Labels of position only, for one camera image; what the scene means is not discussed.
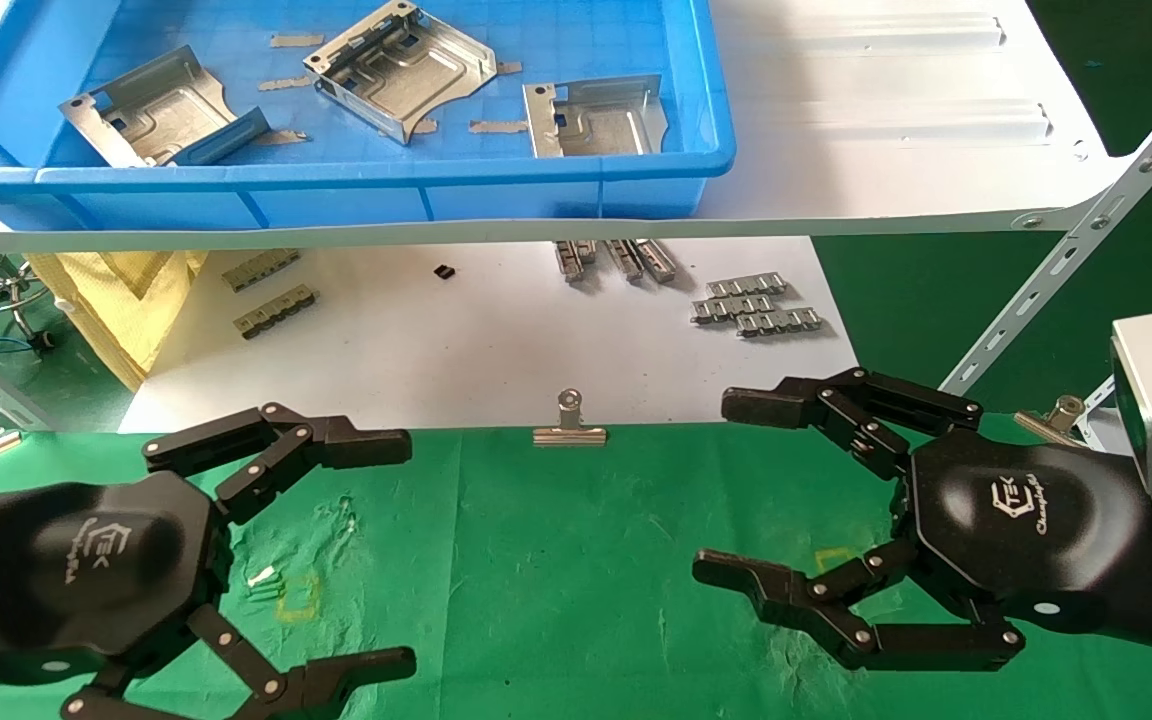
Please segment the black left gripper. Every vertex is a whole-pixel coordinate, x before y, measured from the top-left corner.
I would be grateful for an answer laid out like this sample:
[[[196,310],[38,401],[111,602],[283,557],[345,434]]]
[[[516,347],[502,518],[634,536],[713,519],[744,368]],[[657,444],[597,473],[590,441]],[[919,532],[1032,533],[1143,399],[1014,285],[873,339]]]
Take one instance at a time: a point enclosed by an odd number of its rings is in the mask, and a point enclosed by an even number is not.
[[[126,691],[132,675],[164,669],[196,638],[250,691],[233,719],[338,719],[358,688],[411,679],[417,659],[406,646],[282,673],[212,605],[233,560],[225,521],[247,524],[316,468],[412,456],[407,430],[361,430],[343,415],[266,404],[151,439],[143,458],[157,473],[136,483],[0,492],[0,685],[99,670],[67,698],[63,719],[179,719],[126,700]],[[182,478],[238,460],[215,488],[218,510]]]

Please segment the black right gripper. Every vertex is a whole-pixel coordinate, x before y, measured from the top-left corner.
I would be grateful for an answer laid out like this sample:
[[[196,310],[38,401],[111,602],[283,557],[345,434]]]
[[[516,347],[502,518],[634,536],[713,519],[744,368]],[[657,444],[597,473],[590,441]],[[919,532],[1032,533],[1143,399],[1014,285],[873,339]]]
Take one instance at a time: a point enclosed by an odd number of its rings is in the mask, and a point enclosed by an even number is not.
[[[723,420],[817,429],[876,477],[905,480],[900,530],[919,548],[893,539],[819,577],[699,550],[692,578],[746,596],[760,623],[808,635],[847,670],[993,673],[1026,646],[1006,617],[1152,647],[1152,501],[1134,460],[952,432],[979,429],[982,414],[861,366],[727,388]],[[890,425],[941,437],[911,454]],[[852,611],[910,577],[963,623],[874,624]]]

